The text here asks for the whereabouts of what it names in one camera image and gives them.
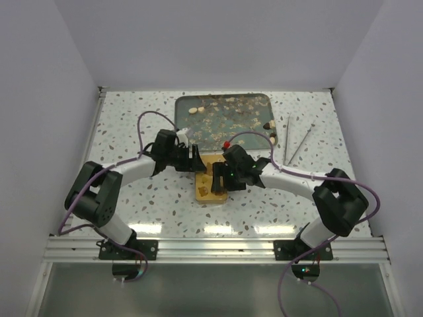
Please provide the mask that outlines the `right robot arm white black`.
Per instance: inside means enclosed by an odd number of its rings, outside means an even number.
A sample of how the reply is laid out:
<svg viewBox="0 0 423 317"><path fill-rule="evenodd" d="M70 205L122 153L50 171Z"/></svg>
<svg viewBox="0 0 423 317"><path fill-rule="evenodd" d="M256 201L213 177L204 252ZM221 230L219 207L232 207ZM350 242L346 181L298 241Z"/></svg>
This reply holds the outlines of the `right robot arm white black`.
<svg viewBox="0 0 423 317"><path fill-rule="evenodd" d="M348 236L369 202L341 169L313 174L294 168L277 167L272 158L253 159L241 146L223 152L223 161L212 164L211 191L245 190L247 186L289 192L315 204L319 218L305 225L293 242L282 249L291 257L309 259L318 246L333 236Z"/></svg>

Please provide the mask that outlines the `silver metal tongs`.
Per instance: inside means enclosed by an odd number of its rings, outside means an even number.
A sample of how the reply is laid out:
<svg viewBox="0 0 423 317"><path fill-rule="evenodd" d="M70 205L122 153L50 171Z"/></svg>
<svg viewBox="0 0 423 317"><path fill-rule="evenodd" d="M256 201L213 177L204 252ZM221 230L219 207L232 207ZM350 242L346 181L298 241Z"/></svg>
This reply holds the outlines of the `silver metal tongs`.
<svg viewBox="0 0 423 317"><path fill-rule="evenodd" d="M314 122L307 125L295 120L290 114L285 124L283 165L290 165L299 153L307 138L315 127Z"/></svg>

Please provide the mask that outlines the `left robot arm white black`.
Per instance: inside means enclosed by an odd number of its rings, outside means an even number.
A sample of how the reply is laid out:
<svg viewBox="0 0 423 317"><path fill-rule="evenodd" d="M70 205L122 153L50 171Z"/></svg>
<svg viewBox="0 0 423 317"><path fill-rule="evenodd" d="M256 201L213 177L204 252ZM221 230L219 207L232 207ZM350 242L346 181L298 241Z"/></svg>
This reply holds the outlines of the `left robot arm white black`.
<svg viewBox="0 0 423 317"><path fill-rule="evenodd" d="M188 128L162 129L140 156L111 164L86 162L75 179L64 203L69 214L88 222L107 239L122 259L137 253L136 233L116 214L120 190L144 178L152 178L167 167L177 172L204 172L197 145L191 145Z"/></svg>

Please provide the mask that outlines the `silver metal tin lid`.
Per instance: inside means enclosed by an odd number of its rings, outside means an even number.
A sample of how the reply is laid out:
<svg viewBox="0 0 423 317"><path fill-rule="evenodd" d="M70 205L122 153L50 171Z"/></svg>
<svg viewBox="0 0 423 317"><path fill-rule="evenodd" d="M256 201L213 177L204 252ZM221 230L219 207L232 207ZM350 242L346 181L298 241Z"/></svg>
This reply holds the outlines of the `silver metal tin lid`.
<svg viewBox="0 0 423 317"><path fill-rule="evenodd" d="M223 155L208 154L200 155L200 157L206 166L206 171L196 173L194 185L196 201L201 204L224 204L228 198L227 192L223 192L222 194L212 193L212 164L215 162L223 162Z"/></svg>

